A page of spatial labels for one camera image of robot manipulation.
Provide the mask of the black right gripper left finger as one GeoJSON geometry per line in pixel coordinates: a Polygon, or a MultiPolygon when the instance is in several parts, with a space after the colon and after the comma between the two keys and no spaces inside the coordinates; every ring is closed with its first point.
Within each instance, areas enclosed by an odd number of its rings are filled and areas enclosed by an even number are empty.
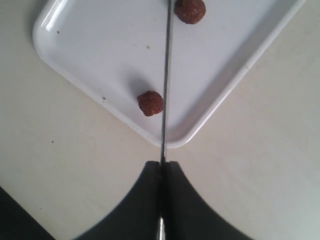
{"type": "Polygon", "coordinates": [[[148,161],[123,200],[78,240],[155,240],[160,217],[160,163],[148,161]]]}

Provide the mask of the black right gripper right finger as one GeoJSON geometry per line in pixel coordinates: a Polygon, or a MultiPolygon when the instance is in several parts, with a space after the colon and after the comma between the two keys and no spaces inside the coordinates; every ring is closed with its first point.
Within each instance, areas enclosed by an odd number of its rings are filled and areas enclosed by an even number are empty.
{"type": "Polygon", "coordinates": [[[176,161],[163,167],[163,220],[166,240],[249,240],[198,194],[176,161]]]}

